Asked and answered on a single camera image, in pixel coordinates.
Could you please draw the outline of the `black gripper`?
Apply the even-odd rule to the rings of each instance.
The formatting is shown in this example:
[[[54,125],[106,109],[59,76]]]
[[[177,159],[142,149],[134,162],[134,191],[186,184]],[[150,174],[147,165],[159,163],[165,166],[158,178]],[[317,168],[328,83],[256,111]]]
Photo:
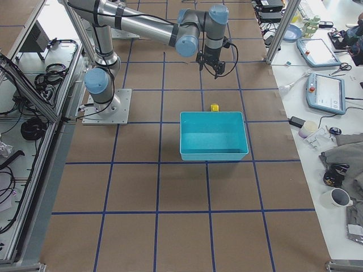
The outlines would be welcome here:
[[[221,71],[225,70],[225,62],[220,61],[221,48],[212,49],[204,48],[200,50],[196,56],[196,62],[199,64],[199,71],[203,70],[205,64],[213,68],[215,74],[214,78],[217,79],[221,75]]]

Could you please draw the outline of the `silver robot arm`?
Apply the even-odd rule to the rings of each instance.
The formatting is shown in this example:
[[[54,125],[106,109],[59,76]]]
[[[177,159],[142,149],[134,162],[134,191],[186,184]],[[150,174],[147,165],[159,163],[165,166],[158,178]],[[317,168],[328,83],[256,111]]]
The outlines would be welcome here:
[[[230,46],[225,37],[229,17],[225,5],[214,5],[207,11],[182,9],[173,23],[131,9],[122,1],[60,3],[91,26],[95,68],[86,73],[85,85],[97,114],[113,114],[120,103],[114,83],[120,70],[120,57],[114,51],[112,29],[158,41],[175,48],[182,57],[196,56],[200,69],[210,67],[215,78],[225,76],[226,64],[220,60],[221,49]]]

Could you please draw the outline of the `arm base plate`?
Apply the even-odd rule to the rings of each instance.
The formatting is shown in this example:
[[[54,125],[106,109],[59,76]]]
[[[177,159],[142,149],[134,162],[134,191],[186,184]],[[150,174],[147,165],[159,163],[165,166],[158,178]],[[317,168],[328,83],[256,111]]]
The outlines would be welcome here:
[[[88,103],[93,104],[85,109],[84,125],[126,125],[128,123],[132,90],[130,88],[116,89],[111,105],[94,103],[91,95]]]
[[[132,40],[140,38],[140,36],[137,34],[113,28],[111,29],[111,36],[116,40]]]

